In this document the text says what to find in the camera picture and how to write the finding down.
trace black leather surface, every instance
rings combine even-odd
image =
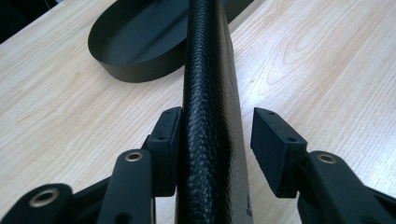
[[[177,223],[252,223],[233,47],[220,0],[191,0]]]

